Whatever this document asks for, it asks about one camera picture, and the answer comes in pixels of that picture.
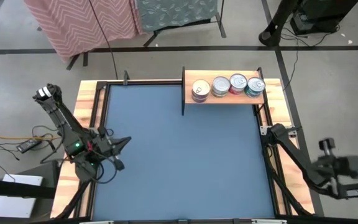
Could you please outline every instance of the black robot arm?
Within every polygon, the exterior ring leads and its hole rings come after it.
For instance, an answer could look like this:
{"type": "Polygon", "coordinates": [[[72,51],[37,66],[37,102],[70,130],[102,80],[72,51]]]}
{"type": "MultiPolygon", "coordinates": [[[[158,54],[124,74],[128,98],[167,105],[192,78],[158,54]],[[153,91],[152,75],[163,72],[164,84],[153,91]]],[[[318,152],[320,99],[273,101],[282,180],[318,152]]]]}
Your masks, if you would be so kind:
{"type": "Polygon", "coordinates": [[[114,139],[106,134],[105,127],[98,132],[86,129],[75,119],[62,101],[59,86],[48,84],[39,89],[33,99],[48,113],[62,137],[62,145],[70,162],[75,163],[75,172],[82,182],[96,180],[100,162],[112,157],[116,170],[124,164],[118,158],[131,137],[114,139]]]}
{"type": "MultiPolygon", "coordinates": [[[[358,183],[341,184],[338,181],[340,175],[358,179],[358,156],[334,156],[332,149],[335,148],[334,140],[327,138],[319,142],[319,148],[324,151],[324,155],[318,157],[315,162],[310,162],[307,157],[295,147],[290,141],[288,132],[282,124],[275,124],[268,128],[267,134],[264,136],[264,148],[279,144],[285,152],[291,157],[294,163],[300,168],[308,187],[315,192],[330,196],[336,199],[358,198],[358,183]]],[[[295,200],[291,192],[286,189],[285,184],[278,175],[274,175],[275,171],[270,166],[273,178],[287,195],[290,203],[294,206],[299,214],[308,214],[301,205],[295,200]]]]}

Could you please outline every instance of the black equipment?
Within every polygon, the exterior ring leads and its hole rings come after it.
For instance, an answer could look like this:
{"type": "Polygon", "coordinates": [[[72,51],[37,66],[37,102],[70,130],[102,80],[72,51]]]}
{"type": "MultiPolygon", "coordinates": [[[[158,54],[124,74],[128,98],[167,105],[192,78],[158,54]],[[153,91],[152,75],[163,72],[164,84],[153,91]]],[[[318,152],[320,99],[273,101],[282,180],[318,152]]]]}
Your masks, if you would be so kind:
{"type": "Polygon", "coordinates": [[[33,149],[35,146],[38,146],[42,143],[42,140],[38,139],[29,139],[22,144],[16,146],[16,149],[19,150],[21,153],[25,153],[30,149],[33,149]]]}
{"type": "Polygon", "coordinates": [[[285,22],[297,5],[298,0],[281,0],[273,19],[266,29],[259,34],[259,41],[262,44],[269,47],[278,46],[285,22]]]}
{"type": "Polygon", "coordinates": [[[62,101],[59,86],[48,84],[39,89],[33,99],[48,113],[62,137],[68,160],[75,163],[75,173],[82,182],[98,180],[100,162],[112,157],[116,170],[124,169],[118,158],[131,137],[114,139],[107,135],[105,127],[99,127],[98,133],[83,128],[62,101]]]}
{"type": "Polygon", "coordinates": [[[291,26],[296,35],[313,32],[336,32],[336,27],[358,0],[281,0],[259,41],[269,47],[278,46],[288,16],[293,13],[291,26]]]}
{"type": "Polygon", "coordinates": [[[339,22],[358,0],[303,0],[293,13],[291,26],[296,35],[336,32],[339,22]]]}
{"type": "MultiPolygon", "coordinates": [[[[345,185],[338,181],[340,175],[358,179],[358,156],[336,157],[332,151],[335,148],[334,140],[327,138],[319,142],[319,148],[324,151],[324,156],[318,157],[315,162],[310,162],[289,139],[288,132],[294,129],[296,128],[286,129],[282,124],[275,124],[271,128],[268,128],[264,136],[264,147],[268,148],[277,144],[283,147],[285,152],[302,171],[303,179],[308,187],[315,192],[335,199],[358,198],[358,183],[345,185]]],[[[296,212],[298,214],[310,215],[295,200],[288,189],[281,187],[284,186],[283,182],[275,174],[272,166],[270,166],[268,172],[273,173],[273,178],[283,193],[287,195],[289,202],[296,212]]]]}

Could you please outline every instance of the black speaker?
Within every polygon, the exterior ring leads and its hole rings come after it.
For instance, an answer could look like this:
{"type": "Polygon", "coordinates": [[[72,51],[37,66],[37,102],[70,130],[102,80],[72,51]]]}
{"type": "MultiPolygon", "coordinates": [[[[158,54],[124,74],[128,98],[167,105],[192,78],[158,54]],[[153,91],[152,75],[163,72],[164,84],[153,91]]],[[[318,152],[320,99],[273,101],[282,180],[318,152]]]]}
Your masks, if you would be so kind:
{"type": "Polygon", "coordinates": [[[358,0],[302,0],[293,13],[291,27],[296,35],[335,32],[337,25],[358,0]]]}

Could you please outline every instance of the wooden shelf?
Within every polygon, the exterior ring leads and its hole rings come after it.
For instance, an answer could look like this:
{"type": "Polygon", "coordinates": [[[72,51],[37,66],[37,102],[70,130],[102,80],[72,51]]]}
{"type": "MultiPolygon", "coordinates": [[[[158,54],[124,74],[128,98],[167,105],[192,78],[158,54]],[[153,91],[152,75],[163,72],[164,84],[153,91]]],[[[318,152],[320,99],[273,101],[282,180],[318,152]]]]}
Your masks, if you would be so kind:
{"type": "Polygon", "coordinates": [[[191,89],[193,88],[193,83],[196,80],[202,79],[207,81],[212,88],[212,81],[218,76],[230,77],[235,74],[240,73],[247,77],[247,80],[252,77],[260,77],[259,71],[206,71],[206,70],[185,70],[184,71],[184,81],[185,81],[185,103],[186,104],[252,104],[259,105],[264,103],[264,98],[262,94],[256,98],[250,98],[245,93],[240,95],[235,95],[232,93],[227,93],[227,96],[218,98],[213,96],[211,93],[208,95],[208,98],[204,103],[196,103],[191,98],[191,89]]]}

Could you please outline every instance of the teal patterned fabric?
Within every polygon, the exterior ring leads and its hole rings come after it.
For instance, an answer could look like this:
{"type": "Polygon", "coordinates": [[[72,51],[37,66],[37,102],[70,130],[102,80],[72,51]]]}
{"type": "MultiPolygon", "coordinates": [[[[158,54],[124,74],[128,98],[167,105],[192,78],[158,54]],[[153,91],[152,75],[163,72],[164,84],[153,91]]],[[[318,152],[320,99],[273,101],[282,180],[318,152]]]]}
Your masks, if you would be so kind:
{"type": "Polygon", "coordinates": [[[145,32],[210,19],[218,12],[218,0],[136,1],[145,32]]]}

